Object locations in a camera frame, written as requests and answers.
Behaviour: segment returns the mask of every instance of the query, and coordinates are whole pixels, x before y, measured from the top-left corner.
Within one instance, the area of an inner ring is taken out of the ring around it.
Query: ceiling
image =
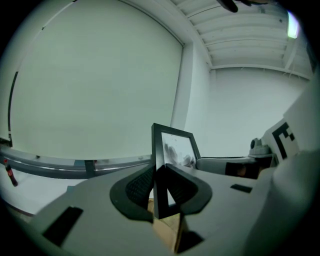
[[[297,39],[288,37],[288,14],[279,5],[236,2],[238,12],[232,13],[216,0],[170,3],[198,37],[211,69],[266,68],[311,78],[307,41],[302,32]]]

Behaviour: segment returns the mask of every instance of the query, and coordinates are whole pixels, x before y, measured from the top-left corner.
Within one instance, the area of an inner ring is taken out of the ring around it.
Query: picture frame
[[[166,164],[196,168],[200,152],[192,133],[154,123],[151,128],[152,155],[156,179],[153,187],[154,215],[163,219],[179,212],[178,206],[169,204],[166,186]]]

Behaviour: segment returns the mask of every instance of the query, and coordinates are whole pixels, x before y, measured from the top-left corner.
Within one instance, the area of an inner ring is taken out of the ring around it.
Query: ceiling light
[[[298,31],[299,31],[299,23],[296,17],[288,11],[289,15],[289,22],[288,22],[288,37],[290,38],[297,38]]]

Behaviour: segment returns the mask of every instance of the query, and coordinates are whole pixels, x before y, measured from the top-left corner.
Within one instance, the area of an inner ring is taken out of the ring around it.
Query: white wall
[[[210,71],[198,49],[194,48],[192,83],[184,130],[193,133],[200,155],[205,149],[207,112],[210,95]]]
[[[68,159],[151,154],[151,126],[170,125],[182,46],[116,0],[81,0],[39,34],[11,105],[13,148]]]
[[[259,68],[224,68],[211,79],[204,157],[240,157],[283,118],[307,81]]]
[[[183,47],[178,83],[176,87],[171,127],[184,130],[188,115],[188,106],[192,87],[194,63],[194,44]]]
[[[210,72],[193,43],[183,48],[171,127],[193,133],[200,154],[204,151]]]

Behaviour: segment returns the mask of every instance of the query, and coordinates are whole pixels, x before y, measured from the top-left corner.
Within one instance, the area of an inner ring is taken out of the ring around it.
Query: black mesh
[[[125,187],[125,193],[135,204],[148,208],[149,194],[154,187],[154,170],[150,168],[145,173],[130,181]]]

